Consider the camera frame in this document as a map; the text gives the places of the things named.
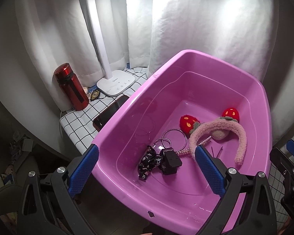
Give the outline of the black patterned hair bow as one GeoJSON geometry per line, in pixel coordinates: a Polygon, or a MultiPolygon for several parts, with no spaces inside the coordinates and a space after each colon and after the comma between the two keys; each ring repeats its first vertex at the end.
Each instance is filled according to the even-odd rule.
{"type": "Polygon", "coordinates": [[[155,149],[148,145],[144,156],[137,166],[139,180],[146,181],[149,173],[163,163],[163,152],[157,153],[155,149]]]}

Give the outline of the pink fluffy strawberry headband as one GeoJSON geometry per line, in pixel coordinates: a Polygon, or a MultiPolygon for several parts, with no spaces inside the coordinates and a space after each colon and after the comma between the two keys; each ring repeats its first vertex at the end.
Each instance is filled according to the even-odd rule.
{"type": "Polygon", "coordinates": [[[202,136],[207,136],[203,143],[210,139],[222,141],[230,132],[238,137],[238,148],[234,157],[234,163],[238,166],[243,164],[248,145],[246,131],[240,124],[240,114],[235,108],[227,108],[222,115],[215,120],[200,123],[200,121],[191,115],[181,116],[179,120],[181,131],[189,139],[189,147],[177,151],[178,155],[188,155],[195,157],[195,148],[202,136]]]}

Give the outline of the beige fluffy round pouch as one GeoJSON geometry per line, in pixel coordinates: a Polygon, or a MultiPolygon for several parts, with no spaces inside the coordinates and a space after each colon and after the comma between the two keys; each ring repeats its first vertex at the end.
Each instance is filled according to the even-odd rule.
{"type": "Polygon", "coordinates": [[[216,141],[221,141],[229,135],[229,130],[217,129],[211,132],[211,137],[216,141]]]}

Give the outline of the white curtain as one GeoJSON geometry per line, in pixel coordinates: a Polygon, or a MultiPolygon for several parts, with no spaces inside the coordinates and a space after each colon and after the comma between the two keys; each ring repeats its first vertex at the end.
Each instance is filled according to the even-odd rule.
{"type": "MultiPolygon", "coordinates": [[[[267,91],[272,138],[294,139],[294,0],[95,0],[112,70],[152,75],[179,51],[231,63],[267,91]]],[[[0,101],[57,151],[57,117],[70,104],[55,69],[70,63],[81,84],[103,76],[86,0],[0,0],[0,101]]]]}

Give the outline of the dark red smartphone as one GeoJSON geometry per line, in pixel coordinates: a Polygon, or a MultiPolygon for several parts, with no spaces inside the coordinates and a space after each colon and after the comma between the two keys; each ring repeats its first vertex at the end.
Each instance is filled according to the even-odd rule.
{"type": "Polygon", "coordinates": [[[100,131],[104,125],[111,119],[111,117],[117,112],[117,110],[129,99],[129,96],[121,96],[110,104],[105,110],[102,111],[93,120],[93,127],[100,131]]]}

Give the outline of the pink plastic tub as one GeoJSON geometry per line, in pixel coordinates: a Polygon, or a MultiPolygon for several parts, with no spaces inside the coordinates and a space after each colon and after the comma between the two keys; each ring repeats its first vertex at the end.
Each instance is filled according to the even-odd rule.
{"type": "Polygon", "coordinates": [[[244,128],[247,147],[235,162],[238,137],[211,138],[206,148],[226,167],[255,175],[270,170],[271,117],[263,85],[243,70],[195,50],[183,50],[143,83],[100,130],[93,143],[99,160],[92,173],[117,200],[145,219],[177,234],[195,234],[213,211],[214,194],[190,155],[175,174],[154,168],[139,179],[147,146],[187,149],[189,136],[224,116],[244,128]]]}

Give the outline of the white black grid cloth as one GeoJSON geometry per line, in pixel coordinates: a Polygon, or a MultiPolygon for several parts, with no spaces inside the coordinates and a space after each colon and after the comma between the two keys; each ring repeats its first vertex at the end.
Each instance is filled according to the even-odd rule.
{"type": "MultiPolygon", "coordinates": [[[[134,84],[119,96],[130,97],[148,79],[146,67],[125,69],[125,72],[135,77],[134,84]]],[[[83,154],[90,146],[98,131],[93,127],[93,120],[99,116],[105,108],[109,107],[117,97],[109,97],[101,93],[97,99],[91,101],[81,111],[69,110],[60,118],[62,131],[69,137],[80,154],[83,154]]]]}

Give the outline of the white desk lamp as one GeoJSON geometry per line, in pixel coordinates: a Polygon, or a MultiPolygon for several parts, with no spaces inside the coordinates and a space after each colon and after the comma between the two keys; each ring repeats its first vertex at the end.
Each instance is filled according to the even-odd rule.
{"type": "Polygon", "coordinates": [[[121,70],[111,70],[95,0],[86,0],[86,6],[98,50],[98,59],[105,73],[96,85],[104,94],[116,97],[135,82],[135,77],[121,70]]]}

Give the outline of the red metal water bottle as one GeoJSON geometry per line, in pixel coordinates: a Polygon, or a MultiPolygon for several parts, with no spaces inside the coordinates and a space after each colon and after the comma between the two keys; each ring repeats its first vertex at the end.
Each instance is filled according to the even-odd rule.
{"type": "Polygon", "coordinates": [[[76,111],[88,106],[89,98],[69,63],[64,63],[56,68],[54,76],[76,111]]]}

